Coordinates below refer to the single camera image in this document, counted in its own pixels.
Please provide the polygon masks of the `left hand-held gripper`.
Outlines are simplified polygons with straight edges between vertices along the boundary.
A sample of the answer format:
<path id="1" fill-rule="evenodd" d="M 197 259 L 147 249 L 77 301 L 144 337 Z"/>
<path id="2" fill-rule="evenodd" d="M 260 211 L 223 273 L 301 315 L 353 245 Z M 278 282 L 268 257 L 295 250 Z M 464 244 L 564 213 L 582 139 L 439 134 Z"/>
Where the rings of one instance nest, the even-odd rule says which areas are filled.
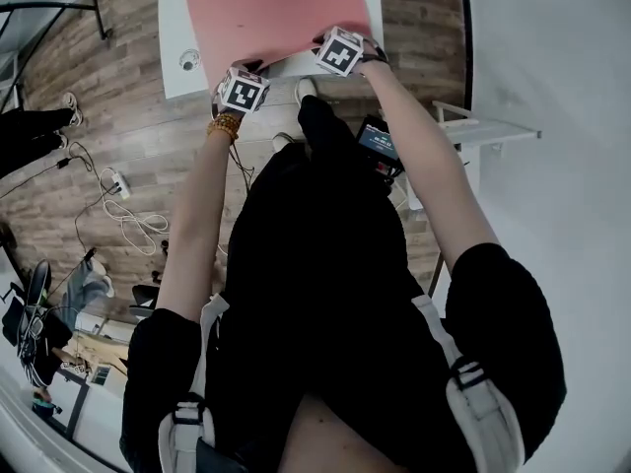
<path id="1" fill-rule="evenodd" d="M 241 113 L 258 111 L 270 88 L 270 81 L 261 74 L 263 70 L 261 59 L 233 63 L 215 89 L 219 104 Z"/>

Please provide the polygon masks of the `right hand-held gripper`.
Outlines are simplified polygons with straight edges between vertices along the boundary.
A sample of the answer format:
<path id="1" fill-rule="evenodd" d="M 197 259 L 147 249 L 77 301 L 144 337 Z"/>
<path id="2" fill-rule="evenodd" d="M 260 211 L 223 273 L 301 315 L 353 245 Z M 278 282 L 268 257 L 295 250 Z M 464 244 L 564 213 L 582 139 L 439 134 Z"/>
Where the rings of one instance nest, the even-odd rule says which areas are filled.
<path id="1" fill-rule="evenodd" d="M 351 73 L 364 52 L 364 38 L 339 26 L 315 37 L 313 43 L 317 46 L 315 64 L 340 77 Z"/>

